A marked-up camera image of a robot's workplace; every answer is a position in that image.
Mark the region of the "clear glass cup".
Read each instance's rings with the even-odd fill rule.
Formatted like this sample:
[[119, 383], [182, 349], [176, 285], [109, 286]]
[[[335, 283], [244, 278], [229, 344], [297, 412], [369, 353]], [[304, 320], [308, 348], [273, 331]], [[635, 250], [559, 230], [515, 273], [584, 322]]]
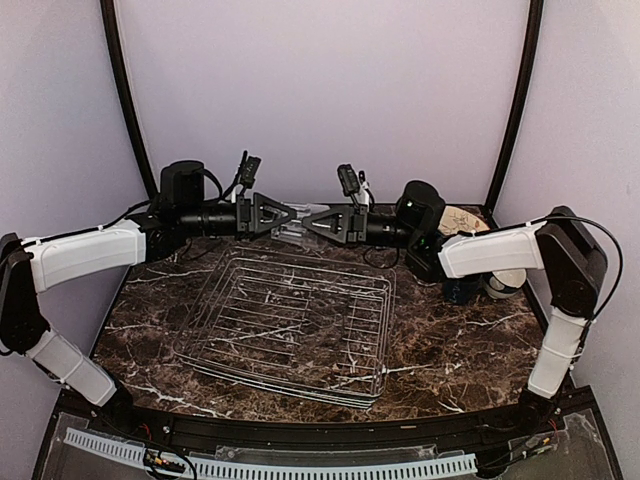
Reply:
[[307, 250], [320, 250], [323, 240], [319, 235], [309, 231], [302, 225], [308, 216], [327, 211], [328, 205], [315, 203], [286, 203], [296, 212], [296, 217], [289, 222], [271, 230], [271, 239], [295, 245]]

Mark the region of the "large beige plate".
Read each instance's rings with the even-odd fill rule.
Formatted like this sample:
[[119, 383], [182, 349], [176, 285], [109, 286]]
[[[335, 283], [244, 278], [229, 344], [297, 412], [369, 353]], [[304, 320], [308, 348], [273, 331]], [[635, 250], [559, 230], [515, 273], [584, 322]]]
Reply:
[[456, 235], [459, 232], [479, 233], [489, 229], [482, 218], [451, 205], [445, 207], [438, 226], [438, 231], [443, 235]]

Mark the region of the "dark blue ceramic mug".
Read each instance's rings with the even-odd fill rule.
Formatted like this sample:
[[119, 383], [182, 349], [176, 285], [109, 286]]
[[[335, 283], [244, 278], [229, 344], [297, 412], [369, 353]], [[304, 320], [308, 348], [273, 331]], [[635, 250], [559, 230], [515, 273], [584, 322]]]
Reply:
[[443, 284], [444, 299], [454, 305], [466, 305], [476, 295], [480, 285], [478, 278], [471, 280], [450, 279]]

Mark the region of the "teal and white bowl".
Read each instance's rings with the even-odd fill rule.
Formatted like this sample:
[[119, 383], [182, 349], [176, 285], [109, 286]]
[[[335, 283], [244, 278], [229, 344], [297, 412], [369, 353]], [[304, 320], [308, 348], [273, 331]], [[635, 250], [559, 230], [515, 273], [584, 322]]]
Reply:
[[527, 274], [524, 269], [494, 271], [484, 276], [483, 286], [489, 284], [497, 290], [504, 290], [506, 288], [518, 288], [520, 290], [526, 278]]

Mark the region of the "white green patterned bowl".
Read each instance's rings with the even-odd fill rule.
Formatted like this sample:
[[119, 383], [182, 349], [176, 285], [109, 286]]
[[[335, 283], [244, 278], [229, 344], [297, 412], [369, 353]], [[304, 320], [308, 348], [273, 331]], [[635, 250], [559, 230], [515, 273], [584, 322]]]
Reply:
[[518, 288], [513, 289], [513, 288], [506, 288], [504, 290], [497, 290], [494, 289], [491, 285], [489, 284], [485, 284], [483, 286], [484, 291], [487, 293], [487, 295], [492, 298], [492, 299], [496, 299], [496, 300], [504, 300], [507, 298], [511, 298], [514, 295], [516, 295], [519, 291]]

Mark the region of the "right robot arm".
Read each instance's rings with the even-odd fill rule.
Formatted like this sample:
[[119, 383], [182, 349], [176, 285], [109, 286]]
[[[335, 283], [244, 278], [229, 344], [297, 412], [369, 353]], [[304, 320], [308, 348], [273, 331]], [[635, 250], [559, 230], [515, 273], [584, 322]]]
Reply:
[[404, 250], [417, 278], [429, 282], [468, 280], [488, 273], [540, 270], [551, 292], [548, 327], [526, 389], [510, 424], [534, 432], [549, 416], [545, 399], [556, 395], [578, 360], [591, 325], [607, 300], [600, 296], [608, 260], [588, 231], [591, 220], [559, 206], [542, 218], [509, 227], [444, 235], [446, 204], [430, 184], [408, 182], [392, 216], [372, 214], [361, 203], [307, 216], [303, 226], [336, 244]]

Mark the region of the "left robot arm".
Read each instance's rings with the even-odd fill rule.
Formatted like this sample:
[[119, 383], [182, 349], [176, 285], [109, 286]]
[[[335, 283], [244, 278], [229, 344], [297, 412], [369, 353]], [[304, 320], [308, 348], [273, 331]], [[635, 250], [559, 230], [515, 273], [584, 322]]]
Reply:
[[1, 239], [1, 353], [18, 354], [90, 404], [120, 436], [141, 427], [128, 393], [102, 367], [56, 331], [40, 310], [39, 294], [58, 285], [120, 267], [166, 259], [196, 237], [254, 239], [293, 220], [293, 208], [260, 193], [246, 197], [260, 158], [243, 155], [232, 184], [205, 196], [214, 175], [197, 160], [180, 160], [161, 171], [156, 196], [118, 219], [49, 237]]

